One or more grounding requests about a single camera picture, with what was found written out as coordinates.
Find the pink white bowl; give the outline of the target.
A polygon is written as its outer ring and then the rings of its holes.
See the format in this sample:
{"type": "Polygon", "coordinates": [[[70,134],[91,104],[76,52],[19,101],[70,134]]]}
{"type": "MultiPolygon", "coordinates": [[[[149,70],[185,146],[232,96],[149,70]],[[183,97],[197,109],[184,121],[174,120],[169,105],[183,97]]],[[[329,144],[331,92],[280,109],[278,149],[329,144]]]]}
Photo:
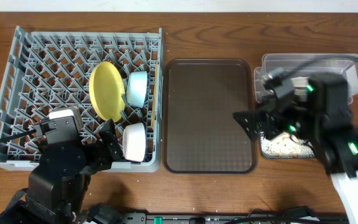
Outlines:
{"type": "Polygon", "coordinates": [[[146,138],[142,123],[125,127],[122,136],[122,151],[124,158],[132,162],[142,162],[145,157],[146,138]]]}

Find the yellow round plate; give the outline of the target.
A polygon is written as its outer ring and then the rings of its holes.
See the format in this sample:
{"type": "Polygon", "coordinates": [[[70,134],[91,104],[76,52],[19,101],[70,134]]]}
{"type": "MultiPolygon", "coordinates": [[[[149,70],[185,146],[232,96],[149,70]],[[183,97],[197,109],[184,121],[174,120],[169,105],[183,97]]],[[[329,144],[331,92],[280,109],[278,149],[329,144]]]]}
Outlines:
{"type": "Polygon", "coordinates": [[[103,120],[118,122],[125,108],[124,82],[118,69],[110,62],[99,63],[89,78],[89,97],[96,114],[103,120]]]}

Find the light blue bowl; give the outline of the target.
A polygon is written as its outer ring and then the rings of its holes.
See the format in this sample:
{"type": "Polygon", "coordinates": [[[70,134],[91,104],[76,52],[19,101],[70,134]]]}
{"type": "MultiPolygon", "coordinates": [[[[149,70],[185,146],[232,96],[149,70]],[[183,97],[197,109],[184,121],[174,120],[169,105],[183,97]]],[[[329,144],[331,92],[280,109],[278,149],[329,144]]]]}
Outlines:
{"type": "Polygon", "coordinates": [[[126,100],[131,106],[143,107],[147,92],[147,72],[132,72],[129,75],[126,100]]]}

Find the wooden chopstick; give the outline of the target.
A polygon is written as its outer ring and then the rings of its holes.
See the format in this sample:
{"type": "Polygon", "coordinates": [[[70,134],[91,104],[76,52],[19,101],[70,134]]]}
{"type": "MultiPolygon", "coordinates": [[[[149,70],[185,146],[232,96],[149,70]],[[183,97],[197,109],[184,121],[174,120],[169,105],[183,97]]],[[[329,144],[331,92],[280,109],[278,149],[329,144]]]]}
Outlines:
{"type": "Polygon", "coordinates": [[[156,94],[157,94],[157,76],[158,76],[158,63],[155,64],[155,73],[154,73],[154,87],[153,87],[153,102],[152,102],[152,120],[151,120],[151,128],[154,130],[154,122],[155,122],[155,104],[156,104],[156,94]]]}

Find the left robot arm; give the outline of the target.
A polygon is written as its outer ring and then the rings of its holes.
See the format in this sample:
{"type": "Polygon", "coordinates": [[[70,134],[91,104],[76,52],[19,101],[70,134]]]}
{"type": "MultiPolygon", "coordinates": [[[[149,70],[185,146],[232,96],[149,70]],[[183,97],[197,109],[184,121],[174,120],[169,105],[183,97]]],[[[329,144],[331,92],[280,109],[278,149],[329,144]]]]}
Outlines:
{"type": "Polygon", "coordinates": [[[121,214],[103,203],[81,210],[91,176],[122,159],[114,121],[103,124],[92,144],[81,142],[72,116],[44,119],[32,130],[45,136],[39,164],[0,213],[0,223],[121,223],[121,214]]]}

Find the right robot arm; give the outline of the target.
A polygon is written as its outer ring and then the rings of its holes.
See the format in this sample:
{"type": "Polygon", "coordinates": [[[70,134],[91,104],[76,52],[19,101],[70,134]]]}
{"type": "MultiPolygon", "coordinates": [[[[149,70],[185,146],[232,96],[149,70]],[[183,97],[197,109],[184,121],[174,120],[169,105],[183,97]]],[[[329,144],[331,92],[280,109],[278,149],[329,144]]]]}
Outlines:
{"type": "Polygon", "coordinates": [[[358,223],[358,127],[352,123],[347,80],[339,74],[312,74],[306,99],[298,101],[288,75],[269,78],[264,86],[273,95],[254,110],[233,113],[248,135],[260,133],[273,140],[288,133],[311,143],[346,210],[350,223],[358,223]]]}

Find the clear plastic waste bin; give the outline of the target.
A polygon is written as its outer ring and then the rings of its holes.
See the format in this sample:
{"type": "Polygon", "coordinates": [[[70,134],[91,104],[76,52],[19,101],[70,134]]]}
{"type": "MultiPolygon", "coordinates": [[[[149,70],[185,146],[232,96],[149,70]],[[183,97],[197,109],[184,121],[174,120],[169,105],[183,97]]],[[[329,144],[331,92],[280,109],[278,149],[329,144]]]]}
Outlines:
{"type": "Polygon", "coordinates": [[[275,68],[284,68],[292,71],[301,64],[314,58],[327,56],[327,59],[320,60],[312,65],[302,68],[297,74],[291,76],[291,82],[295,87],[295,94],[300,101],[307,98],[308,77],[314,73],[338,73],[348,82],[348,103],[351,104],[353,96],[358,94],[358,63],[349,59],[339,58],[339,54],[265,54],[262,57],[262,65],[254,70],[255,100],[262,102],[262,98],[272,95],[272,91],[264,88],[264,78],[267,72],[275,68]]]}

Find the dark brown serving tray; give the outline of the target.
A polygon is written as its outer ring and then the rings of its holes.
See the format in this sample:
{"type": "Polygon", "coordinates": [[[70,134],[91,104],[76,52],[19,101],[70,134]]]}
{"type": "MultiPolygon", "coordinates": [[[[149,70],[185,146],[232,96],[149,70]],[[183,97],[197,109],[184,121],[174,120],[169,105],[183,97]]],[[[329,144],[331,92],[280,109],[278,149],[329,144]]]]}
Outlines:
{"type": "Polygon", "coordinates": [[[171,60],[166,67],[163,164],[173,174],[249,174],[257,149],[233,118],[254,105],[241,59],[171,60]]]}

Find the grey plastic dish rack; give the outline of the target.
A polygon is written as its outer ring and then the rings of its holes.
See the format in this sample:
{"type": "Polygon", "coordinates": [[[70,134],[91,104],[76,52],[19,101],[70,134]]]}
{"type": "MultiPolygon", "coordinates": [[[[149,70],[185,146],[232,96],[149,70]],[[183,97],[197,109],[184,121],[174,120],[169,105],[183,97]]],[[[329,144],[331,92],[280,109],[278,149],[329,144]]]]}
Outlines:
{"type": "Polygon", "coordinates": [[[112,172],[155,172],[160,166],[164,37],[157,33],[26,32],[17,27],[0,88],[0,168],[31,171],[38,166],[42,137],[28,135],[49,112],[77,106],[83,120],[83,144],[98,140],[103,120],[88,94],[91,72],[111,62],[127,80],[146,71],[147,93],[142,108],[127,105],[116,123],[122,136],[126,126],[145,126],[146,150],[142,162],[121,160],[112,172]],[[158,63],[154,130],[151,128],[155,64],[158,63]]]}

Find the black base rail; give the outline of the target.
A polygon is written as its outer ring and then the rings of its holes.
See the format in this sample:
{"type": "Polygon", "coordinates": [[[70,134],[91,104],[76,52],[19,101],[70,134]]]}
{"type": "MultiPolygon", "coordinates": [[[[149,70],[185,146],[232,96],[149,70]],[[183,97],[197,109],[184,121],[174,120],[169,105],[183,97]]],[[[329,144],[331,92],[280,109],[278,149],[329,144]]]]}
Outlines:
{"type": "MultiPolygon", "coordinates": [[[[117,222],[119,224],[189,224],[189,223],[200,223],[200,224],[223,224],[234,220],[240,220],[243,218],[273,218],[277,217],[272,213],[253,213],[251,215],[163,215],[163,214],[152,214],[148,215],[145,213],[127,213],[122,215],[122,218],[117,222]]],[[[309,215],[301,217],[308,221],[320,222],[320,223],[349,223],[346,217],[342,216],[317,216],[309,215]]],[[[240,222],[240,223],[297,223],[297,222],[281,222],[273,220],[270,221],[254,221],[254,222],[240,222]]]]}

